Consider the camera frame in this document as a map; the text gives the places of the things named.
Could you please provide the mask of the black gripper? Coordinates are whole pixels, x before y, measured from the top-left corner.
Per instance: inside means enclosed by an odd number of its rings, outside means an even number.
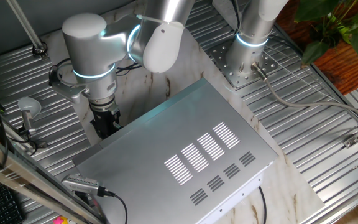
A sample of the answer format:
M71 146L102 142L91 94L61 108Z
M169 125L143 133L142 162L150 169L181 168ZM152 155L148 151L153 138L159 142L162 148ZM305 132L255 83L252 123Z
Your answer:
M116 105L111 105L109 108L100 108L91 105L90 108L94 115L91 124L101 139L106 139L123 128L123 126L119 124L121 113Z

